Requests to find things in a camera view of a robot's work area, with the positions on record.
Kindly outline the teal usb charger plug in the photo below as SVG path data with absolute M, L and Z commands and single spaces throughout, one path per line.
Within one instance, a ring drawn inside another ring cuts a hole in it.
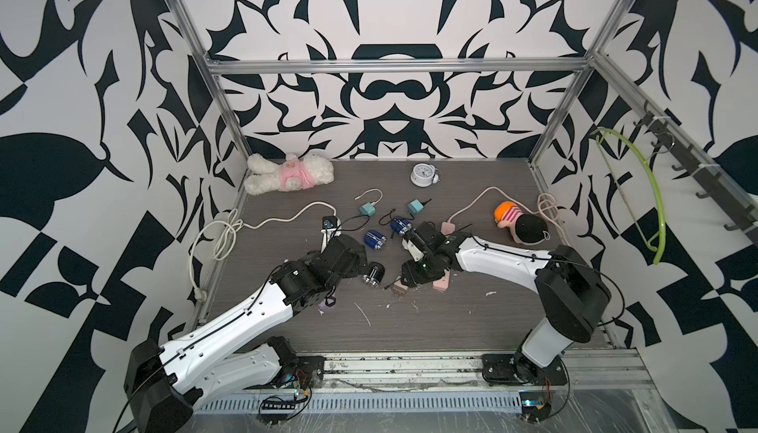
M 424 208 L 431 202 L 431 199 L 427 200 L 418 200 L 414 199 L 407 205 L 407 212 L 413 216 L 416 217 L 418 214 L 421 214 L 424 211 Z

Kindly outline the blue electric shaver white stripes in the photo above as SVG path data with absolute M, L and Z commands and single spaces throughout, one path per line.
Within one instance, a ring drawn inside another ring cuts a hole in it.
M 369 230 L 364 234 L 363 241 L 369 249 L 381 251 L 387 242 L 387 238 L 376 230 Z

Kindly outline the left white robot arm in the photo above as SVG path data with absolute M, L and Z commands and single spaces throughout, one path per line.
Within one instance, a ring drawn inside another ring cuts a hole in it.
M 284 261 L 260 289 L 216 319 L 162 345 L 132 349 L 124 392 L 139 432 L 176 432 L 208 403 L 252 387 L 298 381 L 299 358 L 282 336 L 245 351 L 250 341 L 332 295 L 346 278 L 366 273 L 363 245 L 341 235 L 323 251 Z

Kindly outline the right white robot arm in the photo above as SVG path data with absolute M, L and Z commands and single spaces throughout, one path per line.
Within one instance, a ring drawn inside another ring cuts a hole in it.
M 468 232 L 444 235 L 424 222 L 404 233 L 403 247 L 412 257 L 401 271 L 401 282 L 408 287 L 460 271 L 489 275 L 537 293 L 544 318 L 516 354 L 529 368 L 544 370 L 572 344 L 589 342 L 612 299 L 601 273 L 568 246 L 523 249 Z

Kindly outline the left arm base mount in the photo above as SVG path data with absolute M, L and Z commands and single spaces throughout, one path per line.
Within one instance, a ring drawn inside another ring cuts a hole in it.
M 320 355 L 299 355 L 283 336 L 273 336 L 266 346 L 274 350 L 278 361 L 274 362 L 274 377 L 268 388 L 283 388 L 297 384 L 301 389 L 317 387 L 324 379 L 326 358 Z

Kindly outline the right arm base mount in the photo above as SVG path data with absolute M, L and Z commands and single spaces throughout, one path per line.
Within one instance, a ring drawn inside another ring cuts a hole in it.
M 548 387 L 567 386 L 569 375 L 563 364 L 563 350 L 548 349 L 546 366 L 529 359 L 524 352 L 526 339 L 513 353 L 484 354 L 482 377 L 491 386 Z

